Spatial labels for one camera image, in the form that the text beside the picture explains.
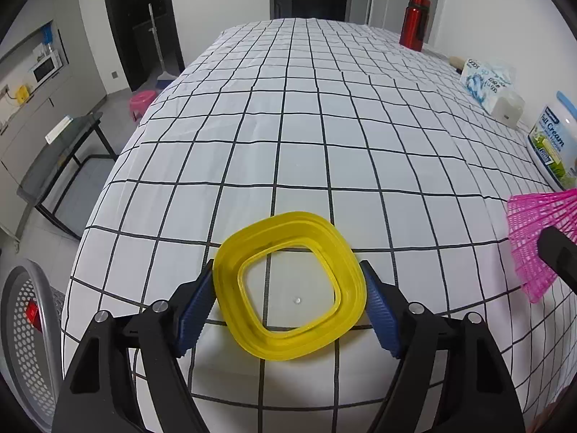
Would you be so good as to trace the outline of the person's hand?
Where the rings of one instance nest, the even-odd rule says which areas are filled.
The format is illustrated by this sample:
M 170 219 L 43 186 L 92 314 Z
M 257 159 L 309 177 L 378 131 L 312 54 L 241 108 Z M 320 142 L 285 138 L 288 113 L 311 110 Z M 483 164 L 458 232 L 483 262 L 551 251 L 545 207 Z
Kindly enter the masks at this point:
M 557 403 L 548 404 L 526 428 L 526 433 L 539 432 L 547 423 L 551 415 L 555 412 L 557 406 Z

